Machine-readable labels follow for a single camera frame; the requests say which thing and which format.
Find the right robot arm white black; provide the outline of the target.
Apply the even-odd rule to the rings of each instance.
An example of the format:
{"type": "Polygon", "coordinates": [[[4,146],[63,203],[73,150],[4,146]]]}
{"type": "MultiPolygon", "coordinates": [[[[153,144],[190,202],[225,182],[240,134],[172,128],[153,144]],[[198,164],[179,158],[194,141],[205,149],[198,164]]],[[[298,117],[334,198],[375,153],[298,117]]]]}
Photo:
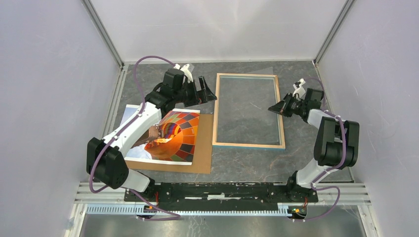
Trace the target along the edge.
{"type": "Polygon", "coordinates": [[[309,88],[303,99],[298,93],[288,93],[268,109],[288,118],[298,115],[318,130],[313,159],[287,180],[285,195],[291,201],[312,201],[320,181],[337,170],[353,167],[358,158],[359,123],[322,111],[323,98],[323,91],[309,88]]]}

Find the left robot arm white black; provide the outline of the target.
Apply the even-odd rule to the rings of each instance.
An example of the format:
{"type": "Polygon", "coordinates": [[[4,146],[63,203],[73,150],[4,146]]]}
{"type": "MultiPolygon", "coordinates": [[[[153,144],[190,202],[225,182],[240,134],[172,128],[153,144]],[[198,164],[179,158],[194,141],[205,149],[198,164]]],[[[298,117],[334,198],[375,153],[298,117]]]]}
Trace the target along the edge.
{"type": "Polygon", "coordinates": [[[173,111],[176,104],[190,107],[217,100],[204,77],[199,77],[199,83],[200,90],[196,88],[188,65],[168,69],[163,81],[143,98],[139,109],[128,120],[105,137],[93,137],[88,142],[86,171],[90,175],[92,193],[125,187],[135,190],[143,201],[150,201],[155,196],[151,178],[128,168],[125,157],[135,142],[173,111]]]}

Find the colourful balloon photo print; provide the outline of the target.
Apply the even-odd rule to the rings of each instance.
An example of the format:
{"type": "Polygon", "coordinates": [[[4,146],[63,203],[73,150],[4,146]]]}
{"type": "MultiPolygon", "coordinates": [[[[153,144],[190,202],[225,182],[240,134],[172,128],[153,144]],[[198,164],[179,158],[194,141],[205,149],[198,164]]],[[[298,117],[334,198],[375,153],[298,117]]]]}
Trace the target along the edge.
{"type": "Polygon", "coordinates": [[[128,151],[125,160],[191,165],[199,121],[199,110],[173,109],[137,139],[128,151]]]}

